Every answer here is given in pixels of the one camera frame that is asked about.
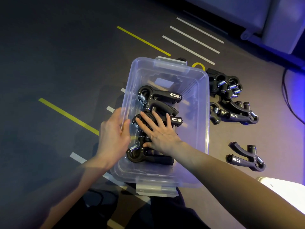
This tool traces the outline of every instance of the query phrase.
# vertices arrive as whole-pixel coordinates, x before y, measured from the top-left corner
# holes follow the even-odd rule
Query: hand
[[[143,147],[149,147],[158,152],[171,156],[174,147],[182,142],[178,135],[173,131],[170,121],[170,115],[166,113],[166,127],[161,119],[161,117],[154,111],[152,111],[153,116],[157,120],[158,126],[144,113],[140,112],[141,117],[148,123],[152,128],[151,131],[143,122],[136,118],[136,122],[139,127],[147,134],[147,136],[152,140],[152,142],[146,142]]]
[[[122,130],[120,124],[121,108],[116,109],[109,120],[101,123],[99,142],[96,157],[101,159],[110,169],[121,157],[126,154],[130,143],[129,123],[125,120]]]

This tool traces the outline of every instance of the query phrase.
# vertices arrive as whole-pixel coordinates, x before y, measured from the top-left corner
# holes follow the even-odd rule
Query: pile of hand grippers
[[[171,126],[179,127],[183,120],[181,117],[177,117],[178,111],[168,105],[179,103],[182,100],[182,96],[179,93],[170,91],[155,90],[150,86],[142,86],[138,91],[139,104],[143,109],[143,112],[156,124],[155,117],[152,111],[155,111],[162,119],[164,125],[167,125],[166,113],[170,115]],[[139,132],[138,142],[129,147],[126,154],[131,162],[153,162],[162,165],[173,165],[174,159],[170,156],[160,154],[151,148],[143,147],[145,142],[151,142],[150,138],[141,130],[135,121],[138,117],[147,127],[150,127],[147,122],[141,117],[140,114],[135,115],[132,119],[132,124]]]
[[[227,76],[224,73],[214,69],[208,69],[207,74],[210,82],[210,96],[220,96],[219,104],[223,109],[219,109],[219,105],[210,102],[210,120],[217,125],[220,121],[239,122],[243,125],[256,124],[258,116],[251,110],[250,103],[241,101],[234,102],[232,99],[239,97],[242,91],[242,85],[236,76]],[[230,143],[230,148],[237,154],[247,158],[241,159],[229,154],[226,156],[226,162],[249,167],[253,171],[263,171],[266,168],[264,161],[257,155],[255,145],[248,145],[244,150],[237,142]]]

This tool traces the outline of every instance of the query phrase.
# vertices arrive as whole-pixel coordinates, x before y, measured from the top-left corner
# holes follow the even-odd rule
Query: yellow ring
[[[204,67],[204,65],[202,63],[196,62],[192,65],[192,67],[196,67],[197,65],[202,66],[202,70],[206,71],[206,68]]]

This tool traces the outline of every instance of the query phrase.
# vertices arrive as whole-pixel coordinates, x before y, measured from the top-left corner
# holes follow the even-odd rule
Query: clear plastic storage bin
[[[150,85],[154,89],[180,93],[182,101],[173,107],[179,111],[183,124],[175,128],[178,136],[196,149],[208,153],[209,78],[205,71],[189,66],[140,57],[132,62],[124,95],[123,119],[132,119],[140,112],[138,89]],[[131,124],[130,145],[137,142],[138,131]],[[182,165],[149,162],[133,163],[125,156],[112,169],[119,181],[169,187],[198,187],[200,182]]]

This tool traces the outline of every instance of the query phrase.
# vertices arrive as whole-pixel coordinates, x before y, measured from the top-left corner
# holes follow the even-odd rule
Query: black pants
[[[179,196],[175,198],[151,197],[151,204],[138,209],[125,228],[209,228],[193,209],[185,207],[182,195],[177,190]],[[116,204],[87,207],[81,198],[54,228],[107,228],[107,221],[115,211]]]

